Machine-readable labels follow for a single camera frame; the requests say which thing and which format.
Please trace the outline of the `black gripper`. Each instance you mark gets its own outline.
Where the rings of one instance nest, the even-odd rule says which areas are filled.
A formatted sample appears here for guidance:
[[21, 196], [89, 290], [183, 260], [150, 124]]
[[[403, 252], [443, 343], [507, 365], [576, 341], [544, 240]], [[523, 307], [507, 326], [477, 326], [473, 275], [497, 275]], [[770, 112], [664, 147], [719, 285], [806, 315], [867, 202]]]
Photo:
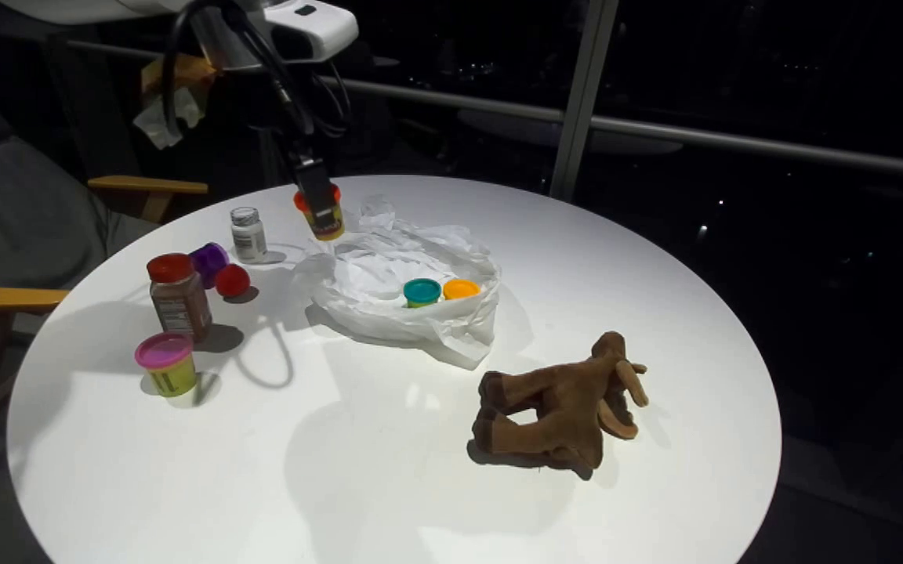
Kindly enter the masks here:
[[296, 206], [303, 213], [308, 223], [312, 223], [312, 202], [316, 213], [329, 213], [338, 202], [334, 186], [323, 170], [319, 158], [312, 83], [303, 73], [268, 66], [265, 88], [268, 88], [268, 124], [275, 145], [283, 147], [283, 158], [297, 183]]

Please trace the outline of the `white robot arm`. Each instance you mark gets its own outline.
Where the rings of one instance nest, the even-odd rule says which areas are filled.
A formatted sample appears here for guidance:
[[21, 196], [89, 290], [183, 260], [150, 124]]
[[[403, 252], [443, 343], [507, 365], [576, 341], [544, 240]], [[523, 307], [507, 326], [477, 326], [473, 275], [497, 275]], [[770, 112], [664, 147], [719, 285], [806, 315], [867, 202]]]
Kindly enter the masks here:
[[329, 61], [357, 42], [357, 18], [327, 0], [0, 0], [2, 6], [52, 24], [125, 22], [171, 16], [162, 51], [166, 83], [160, 91], [166, 124], [178, 35], [195, 24], [205, 54], [220, 73], [263, 73], [286, 120], [286, 161], [296, 173], [303, 213], [319, 223], [338, 200], [312, 138], [323, 124], [302, 99], [289, 61]]

